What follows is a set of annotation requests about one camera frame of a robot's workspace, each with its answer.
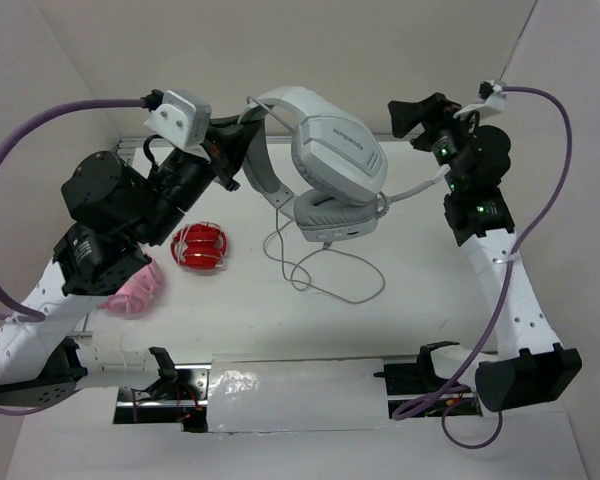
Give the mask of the white grey headphones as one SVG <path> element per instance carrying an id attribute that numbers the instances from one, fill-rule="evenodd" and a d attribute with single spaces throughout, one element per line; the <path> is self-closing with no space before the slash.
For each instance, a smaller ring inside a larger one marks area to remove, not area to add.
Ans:
<path id="1" fill-rule="evenodd" d="M 366 236 L 393 203 L 440 182 L 451 167 L 406 192 L 386 196 L 388 160 L 370 129 L 357 117 L 301 86 L 280 87 L 250 97 L 238 122 L 262 124 L 270 115 L 291 133 L 291 160 L 311 186 L 301 195 L 276 175 L 266 134 L 252 140 L 243 171 L 252 188 L 278 214 L 289 218 L 309 242 L 324 244 Z"/>

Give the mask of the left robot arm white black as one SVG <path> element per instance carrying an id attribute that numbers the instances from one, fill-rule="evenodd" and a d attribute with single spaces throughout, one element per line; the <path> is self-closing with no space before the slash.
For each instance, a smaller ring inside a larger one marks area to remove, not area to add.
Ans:
<path id="1" fill-rule="evenodd" d="M 25 302 L 41 319 L 17 313 L 0 327 L 0 413 L 37 413 L 87 388 L 157 396 L 177 382 L 162 347 L 108 352 L 73 331 L 150 263 L 145 248 L 169 239 L 215 180 L 236 190 L 248 149 L 264 141 L 262 121 L 229 117 L 211 123 L 201 154 L 173 150 L 148 176 L 111 151 L 79 164 L 61 189 L 73 224 Z"/>

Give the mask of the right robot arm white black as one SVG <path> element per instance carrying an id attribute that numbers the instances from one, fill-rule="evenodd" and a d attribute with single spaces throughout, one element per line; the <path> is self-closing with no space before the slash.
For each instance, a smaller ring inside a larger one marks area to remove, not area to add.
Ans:
<path id="1" fill-rule="evenodd" d="M 511 167 L 511 141 L 481 121 L 501 109 L 502 101 L 462 107 L 435 93 L 419 102 L 388 104 L 393 136 L 403 138 L 422 126 L 412 147 L 432 153 L 446 168 L 445 218 L 492 311 L 475 347 L 423 346 L 418 373 L 441 394 L 469 388 L 495 413 L 557 400 L 582 368 L 578 350 L 563 346 L 537 300 L 520 257 L 529 233 L 516 231 L 499 188 Z"/>

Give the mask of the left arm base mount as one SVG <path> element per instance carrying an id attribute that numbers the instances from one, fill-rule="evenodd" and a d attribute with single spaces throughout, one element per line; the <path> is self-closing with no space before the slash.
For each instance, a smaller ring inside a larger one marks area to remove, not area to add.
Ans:
<path id="1" fill-rule="evenodd" d="M 211 364 L 176 364 L 161 347 L 149 352 L 159 378 L 144 389 L 121 387 L 113 424 L 178 424 L 184 432 L 206 433 Z"/>

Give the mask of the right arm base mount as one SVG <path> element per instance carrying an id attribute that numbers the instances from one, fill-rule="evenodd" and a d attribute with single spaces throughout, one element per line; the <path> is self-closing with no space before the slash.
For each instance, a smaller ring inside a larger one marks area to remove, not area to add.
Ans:
<path id="1" fill-rule="evenodd" d="M 473 400 L 470 369 L 444 388 L 468 353 L 458 342 L 441 341 L 422 346 L 414 359 L 384 362 L 373 376 L 384 382 L 389 418 L 441 417 L 466 397 Z"/>

